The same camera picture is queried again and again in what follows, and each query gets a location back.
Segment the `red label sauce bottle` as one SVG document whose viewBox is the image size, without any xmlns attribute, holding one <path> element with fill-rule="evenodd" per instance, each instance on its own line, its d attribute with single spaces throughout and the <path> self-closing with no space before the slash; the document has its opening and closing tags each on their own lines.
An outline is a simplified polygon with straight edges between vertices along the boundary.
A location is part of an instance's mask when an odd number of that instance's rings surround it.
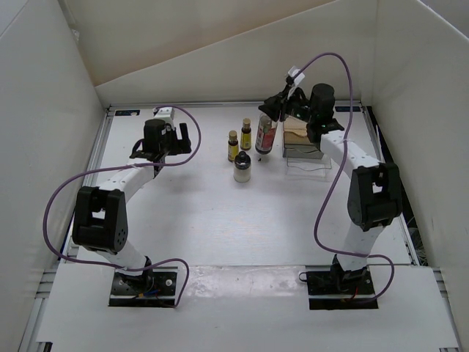
<svg viewBox="0 0 469 352">
<path fill-rule="evenodd" d="M 276 136 L 277 122 L 266 114 L 259 116 L 259 124 L 256 132 L 256 151 L 260 154 L 268 154 L 272 148 Z"/>
</svg>

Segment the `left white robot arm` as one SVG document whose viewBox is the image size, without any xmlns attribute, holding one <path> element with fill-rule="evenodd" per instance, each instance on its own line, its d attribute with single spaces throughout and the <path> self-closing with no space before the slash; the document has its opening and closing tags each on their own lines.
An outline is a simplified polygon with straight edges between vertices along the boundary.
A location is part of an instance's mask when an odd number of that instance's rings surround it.
<svg viewBox="0 0 469 352">
<path fill-rule="evenodd" d="M 80 188 L 76 197 L 73 243 L 96 252 L 128 277 L 137 293 L 151 290 L 154 276 L 144 268 L 149 258 L 128 240 L 126 203 L 162 170 L 169 155 L 191 153 L 188 127 L 175 128 L 168 118 L 144 123 L 144 138 L 132 149 L 127 169 L 98 186 Z"/>
</svg>

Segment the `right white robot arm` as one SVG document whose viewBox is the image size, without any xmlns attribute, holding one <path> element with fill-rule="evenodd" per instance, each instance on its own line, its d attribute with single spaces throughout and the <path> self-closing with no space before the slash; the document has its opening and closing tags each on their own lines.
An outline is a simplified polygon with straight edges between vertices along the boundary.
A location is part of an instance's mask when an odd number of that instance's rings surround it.
<svg viewBox="0 0 469 352">
<path fill-rule="evenodd" d="M 301 88 L 286 86 L 259 110 L 275 122 L 287 117 L 305 122 L 309 141 L 350 179 L 350 227 L 343 247 L 334 251 L 328 278 L 318 281 L 323 290 L 346 293 L 362 283 L 377 238 L 400 216 L 402 193 L 398 166 L 379 161 L 349 140 L 349 129 L 334 117 L 335 102 L 334 88 L 328 84 L 314 85 L 309 97 Z"/>
</svg>

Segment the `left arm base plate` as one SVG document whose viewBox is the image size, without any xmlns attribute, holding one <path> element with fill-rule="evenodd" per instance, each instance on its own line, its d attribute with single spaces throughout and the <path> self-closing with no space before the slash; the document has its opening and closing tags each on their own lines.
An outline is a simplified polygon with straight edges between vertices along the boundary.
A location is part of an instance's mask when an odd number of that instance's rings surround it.
<svg viewBox="0 0 469 352">
<path fill-rule="evenodd" d="M 175 305 L 178 269 L 154 268 L 150 275 L 114 273 L 108 298 L 110 307 L 172 308 Z"/>
</svg>

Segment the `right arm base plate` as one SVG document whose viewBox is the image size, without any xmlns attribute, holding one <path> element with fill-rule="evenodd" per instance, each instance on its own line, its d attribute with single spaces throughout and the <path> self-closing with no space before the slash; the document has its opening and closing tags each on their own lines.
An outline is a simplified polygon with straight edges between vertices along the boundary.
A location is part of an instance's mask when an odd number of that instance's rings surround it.
<svg viewBox="0 0 469 352">
<path fill-rule="evenodd" d="M 302 271 L 298 274 L 306 284 L 311 311 L 378 309 L 374 283 L 369 271 L 360 281 L 346 284 L 342 288 L 332 283 L 328 271 Z"/>
</svg>

